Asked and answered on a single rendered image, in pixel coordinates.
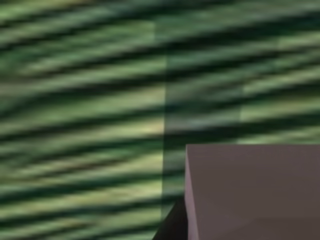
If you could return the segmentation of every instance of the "green striped surface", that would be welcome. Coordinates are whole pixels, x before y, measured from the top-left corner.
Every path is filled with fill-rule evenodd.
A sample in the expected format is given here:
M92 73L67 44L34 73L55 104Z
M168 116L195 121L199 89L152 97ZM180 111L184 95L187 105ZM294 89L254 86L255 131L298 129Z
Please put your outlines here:
M0 1L0 240L150 240L190 143L320 142L319 0Z

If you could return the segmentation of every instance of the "striped background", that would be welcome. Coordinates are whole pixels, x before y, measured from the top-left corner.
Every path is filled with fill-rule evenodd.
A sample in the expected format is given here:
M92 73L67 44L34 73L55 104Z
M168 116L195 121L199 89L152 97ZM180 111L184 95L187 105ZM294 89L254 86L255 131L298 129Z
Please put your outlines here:
M189 143L320 142L319 0L0 1L0 240L150 240Z

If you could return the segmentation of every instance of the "brown box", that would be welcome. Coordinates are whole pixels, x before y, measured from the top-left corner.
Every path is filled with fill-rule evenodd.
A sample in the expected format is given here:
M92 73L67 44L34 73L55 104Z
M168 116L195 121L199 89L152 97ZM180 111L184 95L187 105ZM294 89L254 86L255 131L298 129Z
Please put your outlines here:
M189 144L189 240L320 240L320 146Z

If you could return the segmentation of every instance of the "textured surface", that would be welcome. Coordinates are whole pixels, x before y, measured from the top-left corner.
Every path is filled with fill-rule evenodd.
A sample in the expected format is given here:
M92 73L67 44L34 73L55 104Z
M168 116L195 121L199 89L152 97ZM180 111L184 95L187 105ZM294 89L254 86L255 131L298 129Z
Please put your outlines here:
M319 10L1 1L0 239L149 240L185 144L318 143Z

